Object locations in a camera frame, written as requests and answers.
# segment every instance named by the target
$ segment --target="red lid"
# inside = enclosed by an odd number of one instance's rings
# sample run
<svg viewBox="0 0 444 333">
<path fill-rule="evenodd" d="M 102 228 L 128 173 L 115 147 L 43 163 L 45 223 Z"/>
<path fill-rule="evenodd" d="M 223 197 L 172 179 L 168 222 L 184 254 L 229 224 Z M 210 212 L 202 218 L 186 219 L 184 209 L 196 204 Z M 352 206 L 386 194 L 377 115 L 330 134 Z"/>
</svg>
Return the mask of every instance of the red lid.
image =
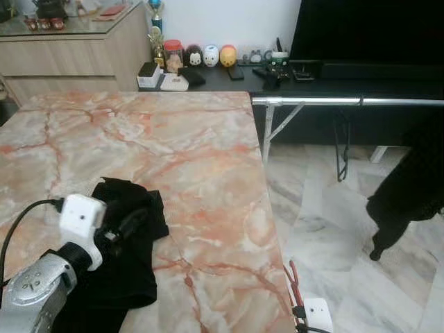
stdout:
<svg viewBox="0 0 444 333">
<path fill-rule="evenodd" d="M 177 51 L 182 49 L 180 40 L 166 40 L 164 43 L 164 48 L 167 51 Z"/>
</svg>

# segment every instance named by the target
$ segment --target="white figurine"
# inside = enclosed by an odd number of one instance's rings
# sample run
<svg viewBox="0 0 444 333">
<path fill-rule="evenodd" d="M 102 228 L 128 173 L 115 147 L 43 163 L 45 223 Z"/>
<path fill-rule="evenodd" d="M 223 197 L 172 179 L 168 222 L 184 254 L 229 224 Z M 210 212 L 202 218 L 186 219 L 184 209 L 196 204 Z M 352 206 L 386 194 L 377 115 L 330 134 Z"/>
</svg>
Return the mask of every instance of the white figurine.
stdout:
<svg viewBox="0 0 444 333">
<path fill-rule="evenodd" d="M 203 62 L 208 67 L 214 67 L 219 62 L 219 50 L 216 45 L 207 45 L 203 52 Z"/>
</svg>

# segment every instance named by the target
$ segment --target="phone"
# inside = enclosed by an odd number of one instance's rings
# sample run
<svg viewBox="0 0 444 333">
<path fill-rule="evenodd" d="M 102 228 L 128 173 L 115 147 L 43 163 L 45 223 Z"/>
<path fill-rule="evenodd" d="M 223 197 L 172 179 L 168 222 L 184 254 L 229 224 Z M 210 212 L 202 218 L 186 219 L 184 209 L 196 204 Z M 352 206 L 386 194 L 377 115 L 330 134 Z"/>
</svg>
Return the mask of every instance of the phone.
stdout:
<svg viewBox="0 0 444 333">
<path fill-rule="evenodd" d="M 228 67 L 228 75 L 232 80 L 243 80 L 244 79 L 244 73 L 242 72 L 241 67 L 237 65 L 233 65 L 231 67 Z"/>
</svg>

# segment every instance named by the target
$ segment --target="cabinet drawer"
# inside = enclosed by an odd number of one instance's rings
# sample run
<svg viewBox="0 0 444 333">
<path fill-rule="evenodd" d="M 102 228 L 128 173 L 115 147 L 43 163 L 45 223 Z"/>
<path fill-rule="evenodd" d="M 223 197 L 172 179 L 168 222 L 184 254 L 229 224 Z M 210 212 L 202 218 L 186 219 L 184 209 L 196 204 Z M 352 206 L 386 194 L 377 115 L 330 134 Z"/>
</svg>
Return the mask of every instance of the cabinet drawer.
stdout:
<svg viewBox="0 0 444 333">
<path fill-rule="evenodd" d="M 104 40 L 0 42 L 0 74 L 114 75 Z"/>
<path fill-rule="evenodd" d="M 114 77 L 107 78 L 4 78 L 6 85 L 15 95 L 20 105 L 32 96 L 48 92 L 116 92 L 119 90 Z"/>
</svg>

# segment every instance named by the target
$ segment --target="television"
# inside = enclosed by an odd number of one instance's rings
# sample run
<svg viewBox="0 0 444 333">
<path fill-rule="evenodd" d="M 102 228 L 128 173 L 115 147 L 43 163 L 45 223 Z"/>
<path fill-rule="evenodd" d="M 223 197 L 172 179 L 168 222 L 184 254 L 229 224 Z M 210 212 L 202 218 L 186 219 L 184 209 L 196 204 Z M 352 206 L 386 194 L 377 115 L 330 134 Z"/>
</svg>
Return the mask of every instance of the television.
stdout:
<svg viewBox="0 0 444 333">
<path fill-rule="evenodd" d="M 352 76 L 395 68 L 442 78 L 444 1 L 302 0 L 290 58 Z"/>
</svg>

